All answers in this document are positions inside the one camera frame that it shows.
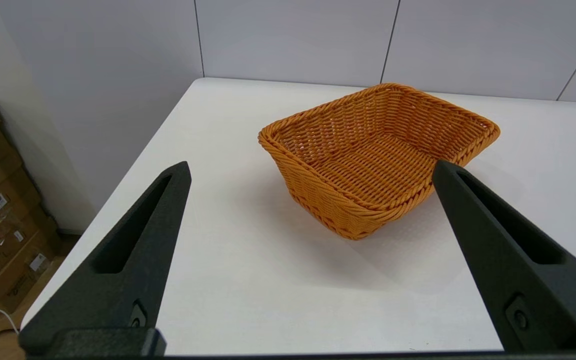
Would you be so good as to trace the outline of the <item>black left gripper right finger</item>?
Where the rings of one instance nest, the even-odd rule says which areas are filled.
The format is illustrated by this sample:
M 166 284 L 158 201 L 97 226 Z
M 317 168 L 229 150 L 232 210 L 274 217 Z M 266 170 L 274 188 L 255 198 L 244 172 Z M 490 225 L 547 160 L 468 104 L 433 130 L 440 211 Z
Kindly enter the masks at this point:
M 576 351 L 576 257 L 461 166 L 432 182 L 503 348 Z

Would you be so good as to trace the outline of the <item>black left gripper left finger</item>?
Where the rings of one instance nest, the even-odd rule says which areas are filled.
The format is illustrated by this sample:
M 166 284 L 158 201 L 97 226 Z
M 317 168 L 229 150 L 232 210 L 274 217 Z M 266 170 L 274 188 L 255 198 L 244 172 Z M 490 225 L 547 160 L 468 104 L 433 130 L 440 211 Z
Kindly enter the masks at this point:
M 23 326 L 27 357 L 162 357 L 157 319 L 192 183 L 165 169 Z

